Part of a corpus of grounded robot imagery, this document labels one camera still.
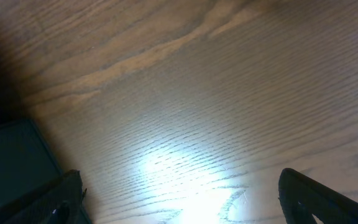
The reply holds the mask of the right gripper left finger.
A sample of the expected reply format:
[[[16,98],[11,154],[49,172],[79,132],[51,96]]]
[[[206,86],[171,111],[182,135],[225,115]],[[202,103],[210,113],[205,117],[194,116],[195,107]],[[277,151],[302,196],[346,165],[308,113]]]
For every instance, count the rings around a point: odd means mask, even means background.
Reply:
[[[0,207],[0,224],[76,223],[81,214],[83,183],[70,170],[21,198]]]

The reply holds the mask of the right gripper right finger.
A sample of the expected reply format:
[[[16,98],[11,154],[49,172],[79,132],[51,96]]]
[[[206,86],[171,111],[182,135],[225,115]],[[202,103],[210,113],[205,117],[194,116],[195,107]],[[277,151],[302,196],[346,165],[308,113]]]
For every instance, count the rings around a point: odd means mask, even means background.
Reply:
[[[285,168],[278,181],[279,201],[291,223],[358,223],[358,203],[323,184]]]

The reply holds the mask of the dark green box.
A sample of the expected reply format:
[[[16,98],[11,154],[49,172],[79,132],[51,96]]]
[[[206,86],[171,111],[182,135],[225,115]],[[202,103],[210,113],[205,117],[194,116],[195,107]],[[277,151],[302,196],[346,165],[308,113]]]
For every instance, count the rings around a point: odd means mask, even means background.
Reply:
[[[59,167],[33,121],[0,126],[0,207],[67,172]],[[82,203],[76,223],[90,221]]]

